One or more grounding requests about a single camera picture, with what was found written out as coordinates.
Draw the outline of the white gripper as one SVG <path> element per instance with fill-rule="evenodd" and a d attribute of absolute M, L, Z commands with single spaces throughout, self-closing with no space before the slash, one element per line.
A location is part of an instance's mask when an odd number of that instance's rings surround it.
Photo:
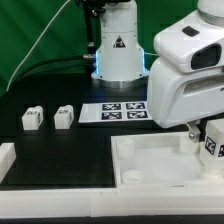
<path fill-rule="evenodd" d="M 195 10 L 158 33 L 154 48 L 149 113 L 163 128 L 187 123 L 190 140 L 198 142 L 195 120 L 224 112 L 224 27 Z"/>

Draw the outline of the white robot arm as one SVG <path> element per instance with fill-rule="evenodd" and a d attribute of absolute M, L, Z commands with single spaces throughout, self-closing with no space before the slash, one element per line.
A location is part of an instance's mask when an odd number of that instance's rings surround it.
<path fill-rule="evenodd" d="M 195 11 L 160 31 L 149 69 L 137 40 L 136 1 L 109 0 L 104 10 L 93 81 L 125 88 L 146 79 L 152 119 L 162 128 L 185 124 L 198 141 L 197 122 L 224 112 L 224 0 L 198 0 Z"/>

